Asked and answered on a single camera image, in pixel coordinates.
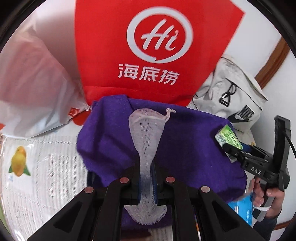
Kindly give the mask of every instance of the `red logo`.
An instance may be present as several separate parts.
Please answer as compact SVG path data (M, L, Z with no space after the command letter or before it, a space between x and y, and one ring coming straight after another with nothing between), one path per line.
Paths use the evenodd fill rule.
M68 115L71 117L74 117L74 116L77 116L78 113L79 113L79 109L72 107Z
M126 38L131 51L140 59L163 64L181 58L189 50L193 28L176 9L150 7L131 20Z
M0 123L0 130L2 130L4 127L5 127L5 125Z

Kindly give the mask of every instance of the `purple cloth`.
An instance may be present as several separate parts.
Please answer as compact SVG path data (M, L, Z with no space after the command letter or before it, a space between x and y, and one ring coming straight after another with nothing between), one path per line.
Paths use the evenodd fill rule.
M176 110L165 124L158 149L160 166L187 186L209 186L225 202L245 192L247 176L238 162L231 163L215 140L216 133L227 119L186 107L126 95L101 98L94 102L92 112L77 139L77 150L89 171L98 176L98 186L108 186L134 165L137 151L131 138L128 118L141 108L166 115L166 108ZM152 226L137 224L124 210L122 229L164 227L171 224L169 214Z

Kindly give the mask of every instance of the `blue packet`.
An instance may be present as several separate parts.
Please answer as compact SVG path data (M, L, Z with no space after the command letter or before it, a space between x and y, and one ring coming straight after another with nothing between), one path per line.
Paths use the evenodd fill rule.
M251 194L241 200L230 202L228 205L250 226L252 225L253 203Z

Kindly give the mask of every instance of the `white mesh bag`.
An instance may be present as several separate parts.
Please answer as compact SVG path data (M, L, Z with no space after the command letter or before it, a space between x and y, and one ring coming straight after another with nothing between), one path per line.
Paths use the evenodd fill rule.
M27 240L86 187L87 170L76 150L81 128L71 121L33 138L3 138L0 200L15 241ZM19 146L25 148L30 176L9 173Z
M167 211L166 206L157 206L154 202L150 166L171 112L176 111L167 108L164 116L151 109L138 109L128 119L133 143L140 155L141 201L138 206L125 206L125 209L142 225L157 223Z

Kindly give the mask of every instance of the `white backpack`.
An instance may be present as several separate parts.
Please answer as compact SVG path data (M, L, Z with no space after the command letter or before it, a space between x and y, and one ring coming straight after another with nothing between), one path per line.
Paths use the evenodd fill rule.
M223 55L188 107L226 118L244 132L259 119L267 100L254 77Z

